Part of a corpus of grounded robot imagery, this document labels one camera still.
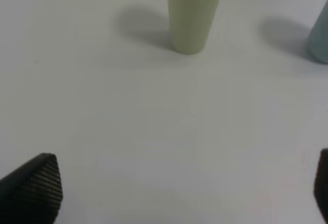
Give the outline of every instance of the white table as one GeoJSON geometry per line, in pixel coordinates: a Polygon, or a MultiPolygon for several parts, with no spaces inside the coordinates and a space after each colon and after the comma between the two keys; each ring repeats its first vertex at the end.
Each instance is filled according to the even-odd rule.
{"type": "Polygon", "coordinates": [[[325,1],[221,0],[184,56],[167,0],[0,0],[0,177],[55,153],[57,224],[323,223],[325,1]]]}

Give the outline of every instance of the black padded object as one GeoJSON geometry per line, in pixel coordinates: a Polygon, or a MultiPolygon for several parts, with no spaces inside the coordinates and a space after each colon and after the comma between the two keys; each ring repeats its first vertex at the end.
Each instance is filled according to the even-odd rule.
{"type": "Polygon", "coordinates": [[[63,199],[53,154],[41,154],[0,180],[1,224],[53,224],[63,199]]]}
{"type": "Polygon", "coordinates": [[[325,222],[328,223],[328,149],[321,151],[314,196],[325,222]]]}

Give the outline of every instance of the pale yellow cup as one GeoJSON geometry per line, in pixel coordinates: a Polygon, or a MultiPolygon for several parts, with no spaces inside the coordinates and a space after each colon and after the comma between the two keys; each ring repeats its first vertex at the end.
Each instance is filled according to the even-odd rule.
{"type": "Polygon", "coordinates": [[[168,0],[173,47],[183,54],[201,51],[219,0],[168,0]]]}

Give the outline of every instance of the blue and white object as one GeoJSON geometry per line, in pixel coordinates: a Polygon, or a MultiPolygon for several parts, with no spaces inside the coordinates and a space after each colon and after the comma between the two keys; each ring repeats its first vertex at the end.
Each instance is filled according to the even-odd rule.
{"type": "Polygon", "coordinates": [[[307,47],[313,57],[328,64],[328,1],[310,33],[307,47]]]}

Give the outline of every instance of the light blue cup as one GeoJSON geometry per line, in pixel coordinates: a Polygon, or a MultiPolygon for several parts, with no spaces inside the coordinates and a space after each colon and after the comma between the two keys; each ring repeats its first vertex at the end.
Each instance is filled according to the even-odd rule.
{"type": "Polygon", "coordinates": [[[328,1],[310,33],[307,47],[319,62],[328,64],[328,1]]]}

